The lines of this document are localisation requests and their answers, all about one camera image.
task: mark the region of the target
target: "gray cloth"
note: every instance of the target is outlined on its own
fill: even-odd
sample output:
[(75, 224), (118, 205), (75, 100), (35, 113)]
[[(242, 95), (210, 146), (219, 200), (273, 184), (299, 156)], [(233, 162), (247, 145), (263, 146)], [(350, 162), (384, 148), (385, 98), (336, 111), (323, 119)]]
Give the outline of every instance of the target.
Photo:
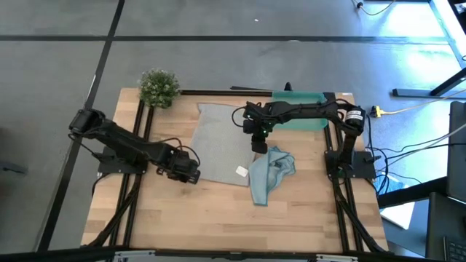
[[(238, 166), (249, 168), (255, 153), (251, 151), (250, 135), (232, 122), (235, 106), (199, 104), (201, 112), (191, 147), (201, 159), (201, 179), (239, 186), (248, 186), (249, 177), (236, 173)], [(234, 115), (242, 125), (242, 111)]]

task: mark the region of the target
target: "blue cloth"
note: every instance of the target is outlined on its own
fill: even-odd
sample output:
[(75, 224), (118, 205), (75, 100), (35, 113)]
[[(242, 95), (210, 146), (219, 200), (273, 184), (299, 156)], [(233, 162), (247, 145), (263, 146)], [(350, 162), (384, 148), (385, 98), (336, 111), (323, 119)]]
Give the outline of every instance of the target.
[(278, 147), (269, 148), (267, 154), (249, 167), (250, 192), (255, 205), (267, 206), (270, 191), (280, 185), (283, 177), (296, 172), (294, 157)]

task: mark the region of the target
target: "green plastic container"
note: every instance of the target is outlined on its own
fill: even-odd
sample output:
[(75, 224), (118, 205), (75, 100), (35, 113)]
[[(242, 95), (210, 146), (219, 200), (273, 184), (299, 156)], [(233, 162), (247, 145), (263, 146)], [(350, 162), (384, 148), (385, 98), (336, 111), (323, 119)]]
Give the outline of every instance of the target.
[[(278, 91), (272, 93), (272, 102), (285, 101), (290, 104), (324, 103), (327, 101), (323, 93)], [(328, 124), (327, 119), (293, 119), (285, 124), (276, 124), (274, 129), (288, 130), (321, 130)]]

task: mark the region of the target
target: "concrete floor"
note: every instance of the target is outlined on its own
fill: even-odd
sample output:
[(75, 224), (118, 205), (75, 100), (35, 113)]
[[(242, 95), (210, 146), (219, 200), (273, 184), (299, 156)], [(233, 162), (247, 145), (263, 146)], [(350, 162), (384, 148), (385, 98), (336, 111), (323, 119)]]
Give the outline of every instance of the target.
[[(3, 0), (0, 35), (106, 35), (117, 3)], [(376, 11), (384, 5), (365, 7)], [(428, 4), (396, 3), (390, 11), (368, 17), (356, 13), (350, 0), (127, 1), (116, 34), (443, 35)], [(0, 41), (0, 159), (29, 169), (26, 176), (0, 172), (0, 253), (35, 248), (70, 145), (67, 126), (87, 97), (102, 48), (99, 41)], [(94, 108), (111, 118), (120, 88), (136, 87), (141, 72), (150, 68), (174, 71), (184, 89), (237, 85), (281, 90), (291, 82), (295, 90), (353, 92), (360, 105), (380, 105), (386, 111), (424, 102), (392, 98), (391, 89), (432, 89), (460, 69), (446, 42), (114, 42)], [(449, 102), (373, 120), (374, 146), (401, 148), (447, 133)], [(438, 153), (444, 157), (437, 158)], [(86, 151), (79, 152), (52, 249), (79, 246), (97, 166)], [(446, 174), (446, 148), (410, 156), (391, 170), (421, 181), (439, 178)]]

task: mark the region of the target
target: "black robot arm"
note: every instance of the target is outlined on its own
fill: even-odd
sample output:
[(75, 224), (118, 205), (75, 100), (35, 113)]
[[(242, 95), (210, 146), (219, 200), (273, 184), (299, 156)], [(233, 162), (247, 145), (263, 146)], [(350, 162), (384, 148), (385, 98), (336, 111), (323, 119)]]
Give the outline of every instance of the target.
[(199, 163), (190, 159), (187, 151), (164, 142), (146, 142), (107, 119), (101, 111), (79, 110), (69, 129), (76, 138), (97, 139), (104, 143), (127, 164), (149, 161), (163, 169), (170, 179), (194, 184), (199, 179)]
[[(283, 124), (293, 119), (328, 119), (345, 134), (343, 146), (339, 148), (338, 167), (352, 169), (352, 160), (356, 138), (364, 131), (366, 112), (345, 100), (332, 100), (325, 103), (291, 105), (286, 102), (271, 102), (261, 106), (247, 102), (244, 107), (243, 132), (252, 134), (252, 149), (261, 154), (267, 152), (265, 139), (276, 124)], [(345, 110), (346, 116), (339, 112)]]

